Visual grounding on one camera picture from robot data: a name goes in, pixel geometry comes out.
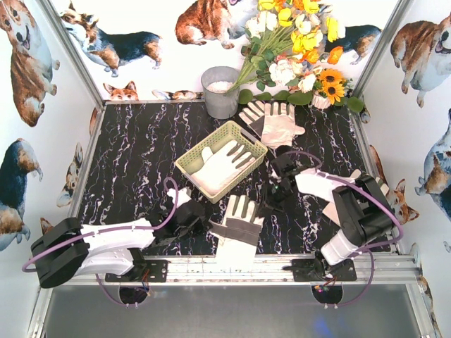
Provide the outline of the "white glove grey patch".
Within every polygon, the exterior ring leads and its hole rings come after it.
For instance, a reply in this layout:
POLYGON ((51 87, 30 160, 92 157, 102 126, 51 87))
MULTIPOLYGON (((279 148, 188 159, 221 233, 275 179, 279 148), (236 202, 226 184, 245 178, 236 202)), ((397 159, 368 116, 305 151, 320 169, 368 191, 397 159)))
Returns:
POLYGON ((255 161, 256 158, 246 149, 244 144, 230 140, 216 153, 211 154, 204 161, 204 165, 192 174, 192 178, 213 196, 224 189, 255 161))

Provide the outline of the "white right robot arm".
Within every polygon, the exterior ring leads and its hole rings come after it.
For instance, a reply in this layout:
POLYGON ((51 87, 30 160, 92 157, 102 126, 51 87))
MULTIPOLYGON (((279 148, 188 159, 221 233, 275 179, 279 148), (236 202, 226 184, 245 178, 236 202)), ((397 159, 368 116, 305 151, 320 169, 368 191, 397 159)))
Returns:
POLYGON ((265 209, 287 213, 288 199, 297 193, 314 195, 329 203, 326 215, 337 220, 340 229, 320 249, 320 257, 328 265, 337 265, 375 247, 372 241, 394 227, 398 237, 403 235, 401 224, 372 176, 331 175, 317 167, 297 165, 288 153, 273 159, 271 167, 276 183, 264 188, 265 209))

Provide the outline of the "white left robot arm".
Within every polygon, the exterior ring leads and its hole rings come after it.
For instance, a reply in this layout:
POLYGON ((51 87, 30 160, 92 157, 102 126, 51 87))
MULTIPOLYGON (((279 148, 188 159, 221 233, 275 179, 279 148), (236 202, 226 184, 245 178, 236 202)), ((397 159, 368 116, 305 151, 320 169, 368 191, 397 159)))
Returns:
POLYGON ((79 275, 104 273, 137 280, 145 269, 142 250, 198 237, 211 227, 196 201, 155 218, 114 225, 83 225, 77 218, 66 218, 32 244, 32 262, 44 289, 79 275), (153 220, 159 225, 154 227, 153 220))

